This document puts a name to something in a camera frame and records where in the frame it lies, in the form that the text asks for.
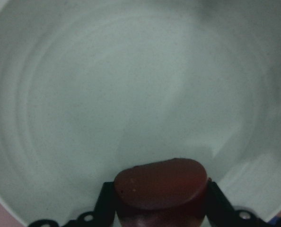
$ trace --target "white plate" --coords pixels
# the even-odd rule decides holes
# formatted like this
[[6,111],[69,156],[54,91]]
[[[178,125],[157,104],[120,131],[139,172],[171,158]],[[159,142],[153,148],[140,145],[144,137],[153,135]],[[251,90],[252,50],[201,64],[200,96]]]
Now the white plate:
[[194,158],[281,209],[281,0],[0,0],[0,201],[93,209],[136,164]]

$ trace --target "screw hole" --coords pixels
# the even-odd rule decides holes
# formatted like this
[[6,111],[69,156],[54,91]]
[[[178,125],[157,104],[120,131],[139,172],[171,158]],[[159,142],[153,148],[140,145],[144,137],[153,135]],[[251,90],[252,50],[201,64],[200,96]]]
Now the screw hole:
[[92,221],[93,220],[93,216],[91,214],[88,214],[84,217],[84,221]]

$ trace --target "red object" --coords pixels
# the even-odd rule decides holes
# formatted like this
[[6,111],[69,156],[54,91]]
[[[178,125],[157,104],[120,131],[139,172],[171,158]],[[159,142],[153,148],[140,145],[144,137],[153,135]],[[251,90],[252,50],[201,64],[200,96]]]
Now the red object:
[[197,227],[204,218],[208,177],[192,159],[135,166],[114,181],[123,227]]

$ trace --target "metal screw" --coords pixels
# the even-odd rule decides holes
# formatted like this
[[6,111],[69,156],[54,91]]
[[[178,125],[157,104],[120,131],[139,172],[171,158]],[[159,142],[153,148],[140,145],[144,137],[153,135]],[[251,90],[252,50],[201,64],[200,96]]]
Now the metal screw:
[[244,220],[249,220],[251,218],[251,215],[248,212],[241,211],[239,213],[239,217],[244,219]]

